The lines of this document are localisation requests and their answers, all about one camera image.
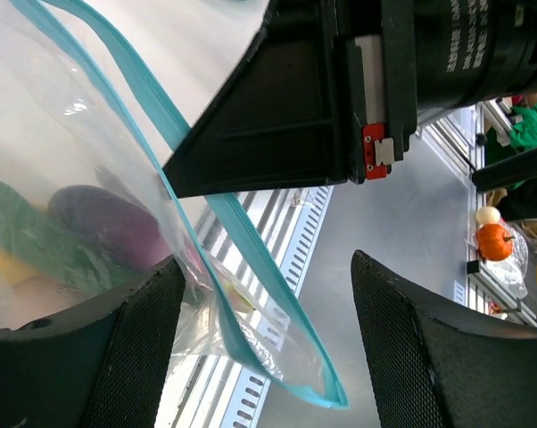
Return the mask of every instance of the green cloth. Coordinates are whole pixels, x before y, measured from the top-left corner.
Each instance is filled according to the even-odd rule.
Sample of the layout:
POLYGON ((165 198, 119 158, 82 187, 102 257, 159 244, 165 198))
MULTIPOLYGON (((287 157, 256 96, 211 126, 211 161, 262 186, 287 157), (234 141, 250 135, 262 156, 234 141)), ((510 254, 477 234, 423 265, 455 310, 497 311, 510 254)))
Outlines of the green cloth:
MULTIPOLYGON (((510 131, 510 146, 503 147, 499 144, 497 132, 493 128, 486 133, 487 145, 484 151, 486 165, 492 165, 516 155, 517 152, 537 147, 537 103, 532 108, 513 106, 512 111, 522 116, 522 120, 510 131)), ((516 189, 523 182, 516 183, 510 189, 516 189)))

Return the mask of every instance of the red component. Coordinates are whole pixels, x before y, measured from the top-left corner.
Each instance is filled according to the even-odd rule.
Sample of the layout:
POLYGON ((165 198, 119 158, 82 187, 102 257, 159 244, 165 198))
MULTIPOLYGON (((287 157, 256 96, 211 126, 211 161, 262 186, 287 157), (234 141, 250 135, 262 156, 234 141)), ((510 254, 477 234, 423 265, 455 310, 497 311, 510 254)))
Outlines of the red component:
POLYGON ((387 177, 387 166, 376 165, 376 140, 385 138, 385 126, 383 123, 374 123, 362 128, 364 144, 364 165, 366 168, 366 179, 377 180, 387 177))

